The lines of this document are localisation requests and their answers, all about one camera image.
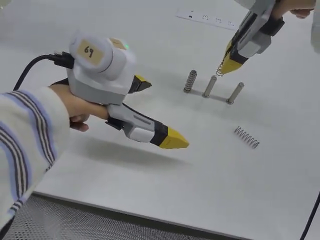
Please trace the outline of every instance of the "hand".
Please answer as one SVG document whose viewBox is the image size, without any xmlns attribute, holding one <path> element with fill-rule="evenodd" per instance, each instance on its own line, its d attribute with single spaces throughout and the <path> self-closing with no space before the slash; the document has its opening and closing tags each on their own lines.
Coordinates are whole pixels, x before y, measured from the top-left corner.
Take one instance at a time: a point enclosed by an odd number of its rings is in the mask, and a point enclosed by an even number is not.
<svg viewBox="0 0 320 240">
<path fill-rule="evenodd" d="M 291 12 L 297 18 L 305 19 L 316 6 L 316 0 L 281 0 L 272 11 L 272 15 L 279 19 L 285 13 Z"/>
<path fill-rule="evenodd" d="M 66 110 L 69 113 L 71 128 L 85 132 L 89 126 L 85 124 L 90 115 L 94 115 L 100 119 L 108 118 L 108 111 L 105 106 L 100 104 L 90 103 L 75 95 L 70 91 L 68 85 L 56 84 L 49 87 L 52 89 L 64 103 Z"/>
</svg>

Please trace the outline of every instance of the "striped sleeve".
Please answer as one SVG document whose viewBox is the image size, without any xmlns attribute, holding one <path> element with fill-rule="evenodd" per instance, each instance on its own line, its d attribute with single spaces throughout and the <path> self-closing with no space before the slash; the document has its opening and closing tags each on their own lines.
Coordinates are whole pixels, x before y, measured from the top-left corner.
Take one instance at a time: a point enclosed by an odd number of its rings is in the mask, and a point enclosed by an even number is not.
<svg viewBox="0 0 320 240">
<path fill-rule="evenodd" d="M 61 155 L 69 116 L 48 87 L 0 94 L 0 229 Z"/>
</svg>

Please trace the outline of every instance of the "mesh floor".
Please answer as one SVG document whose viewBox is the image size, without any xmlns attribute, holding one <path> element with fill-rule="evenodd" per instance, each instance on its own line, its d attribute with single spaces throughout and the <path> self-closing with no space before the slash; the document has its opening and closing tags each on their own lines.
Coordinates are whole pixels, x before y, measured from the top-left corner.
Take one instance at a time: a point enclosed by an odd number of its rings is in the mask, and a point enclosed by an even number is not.
<svg viewBox="0 0 320 240">
<path fill-rule="evenodd" d="M 5 240 L 207 240 L 101 216 L 32 196 Z"/>
</svg>

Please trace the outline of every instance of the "label sticker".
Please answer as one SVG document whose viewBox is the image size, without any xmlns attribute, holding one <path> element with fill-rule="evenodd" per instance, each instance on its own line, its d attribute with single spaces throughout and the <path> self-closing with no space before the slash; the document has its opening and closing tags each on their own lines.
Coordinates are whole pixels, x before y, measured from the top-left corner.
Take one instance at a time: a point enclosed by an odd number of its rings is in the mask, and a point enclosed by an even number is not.
<svg viewBox="0 0 320 240">
<path fill-rule="evenodd" d="M 114 39 L 114 38 L 110 38 L 110 41 L 112 42 L 113 46 L 115 46 L 116 48 L 127 50 L 120 40 Z"/>
<path fill-rule="evenodd" d="M 104 57 L 104 53 L 102 51 L 85 39 L 81 41 L 76 53 L 94 66 L 98 66 Z"/>
</svg>

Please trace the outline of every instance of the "compression spring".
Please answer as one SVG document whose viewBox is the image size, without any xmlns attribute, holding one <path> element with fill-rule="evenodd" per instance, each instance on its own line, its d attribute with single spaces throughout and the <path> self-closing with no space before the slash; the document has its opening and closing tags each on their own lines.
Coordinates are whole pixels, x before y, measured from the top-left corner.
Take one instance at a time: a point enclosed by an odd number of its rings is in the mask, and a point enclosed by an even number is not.
<svg viewBox="0 0 320 240">
<path fill-rule="evenodd" d="M 215 74 L 216 74 L 217 76 L 219 76 L 219 77 L 223 77 L 223 76 L 224 76 L 224 74 L 221 72 L 223 64 L 224 64 L 224 62 L 222 61 L 222 62 L 220 63 L 220 65 L 219 65 L 218 69 L 217 69 L 216 72 L 215 72 Z"/>
<path fill-rule="evenodd" d="M 186 80 L 186 83 L 184 85 L 183 91 L 185 93 L 190 93 L 192 86 L 195 83 L 196 78 L 197 78 L 197 71 L 191 70 L 191 72 L 189 73 L 188 79 Z"/>
<path fill-rule="evenodd" d="M 235 134 L 237 134 L 245 143 L 251 146 L 253 149 L 256 149 L 260 142 L 252 137 L 249 133 L 244 131 L 240 126 L 238 126 L 234 130 Z"/>
</svg>

